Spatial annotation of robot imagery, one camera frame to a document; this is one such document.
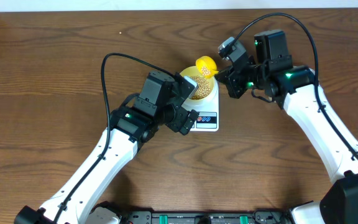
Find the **cereal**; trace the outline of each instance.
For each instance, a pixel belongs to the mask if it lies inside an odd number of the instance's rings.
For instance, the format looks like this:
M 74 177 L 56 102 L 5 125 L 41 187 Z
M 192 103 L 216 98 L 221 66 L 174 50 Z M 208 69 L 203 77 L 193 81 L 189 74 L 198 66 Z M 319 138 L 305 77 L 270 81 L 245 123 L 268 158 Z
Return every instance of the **cereal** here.
M 198 84 L 198 90 L 194 94 L 193 97 L 191 97 L 192 100 L 200 100 L 202 98 L 205 98 L 211 93 L 211 87 L 209 86 L 208 80 L 204 77 L 190 77 L 192 80 L 194 80 Z
M 203 76 L 207 76 L 207 75 L 210 75 L 211 74 L 211 71 L 209 71 L 209 69 L 206 67 L 206 66 L 202 66 L 201 67 L 201 71 L 202 71 L 202 75 Z

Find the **wood grain surface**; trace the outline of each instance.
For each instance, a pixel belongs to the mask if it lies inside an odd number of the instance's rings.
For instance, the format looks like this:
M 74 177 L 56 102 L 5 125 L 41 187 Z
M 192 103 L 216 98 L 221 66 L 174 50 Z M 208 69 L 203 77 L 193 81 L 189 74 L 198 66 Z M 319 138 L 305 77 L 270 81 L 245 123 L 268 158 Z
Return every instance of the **wood grain surface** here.
M 282 10 L 312 33 L 320 81 L 358 139 L 358 9 Z M 182 71 L 271 10 L 0 13 L 0 223 L 38 208 L 76 171 L 106 127 L 100 66 L 109 52 Z M 313 65 L 306 35 L 286 18 L 250 28 L 283 29 L 296 64 Z M 150 68 L 111 58 L 111 109 L 140 92 Z M 183 137 L 162 127 L 112 181 L 101 200 L 124 208 L 238 211 L 321 200 L 331 184 L 300 127 L 246 93 L 220 85 L 220 129 Z

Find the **kitchen scale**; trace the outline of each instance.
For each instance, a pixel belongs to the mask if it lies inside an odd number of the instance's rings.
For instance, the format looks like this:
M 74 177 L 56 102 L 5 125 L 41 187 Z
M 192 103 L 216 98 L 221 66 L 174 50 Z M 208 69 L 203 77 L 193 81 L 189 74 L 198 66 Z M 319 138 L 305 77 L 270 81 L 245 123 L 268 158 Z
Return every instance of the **kitchen scale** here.
M 188 77 L 201 77 L 202 74 L 196 66 L 184 69 L 180 75 Z M 207 79 L 212 87 L 211 93 L 200 100 L 187 98 L 182 107 L 188 111 L 195 110 L 199 116 L 190 131 L 217 131 L 219 129 L 219 87 L 214 77 Z

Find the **green connector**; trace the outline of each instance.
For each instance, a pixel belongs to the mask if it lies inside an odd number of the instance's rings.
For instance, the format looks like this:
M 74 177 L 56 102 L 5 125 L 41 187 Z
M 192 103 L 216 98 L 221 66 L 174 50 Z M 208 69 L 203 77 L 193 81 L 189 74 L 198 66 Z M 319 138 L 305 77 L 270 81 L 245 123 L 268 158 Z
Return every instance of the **green connector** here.
M 248 224 L 248 216 L 240 216 L 240 224 Z
M 160 224 L 168 224 L 168 215 L 160 215 Z

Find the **white wall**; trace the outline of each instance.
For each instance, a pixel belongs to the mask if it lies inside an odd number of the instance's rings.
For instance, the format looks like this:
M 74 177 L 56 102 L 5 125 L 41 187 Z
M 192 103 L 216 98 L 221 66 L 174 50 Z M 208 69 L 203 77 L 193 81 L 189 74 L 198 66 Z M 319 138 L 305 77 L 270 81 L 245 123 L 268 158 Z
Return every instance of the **white wall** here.
M 0 0 L 0 12 L 358 7 L 358 0 Z

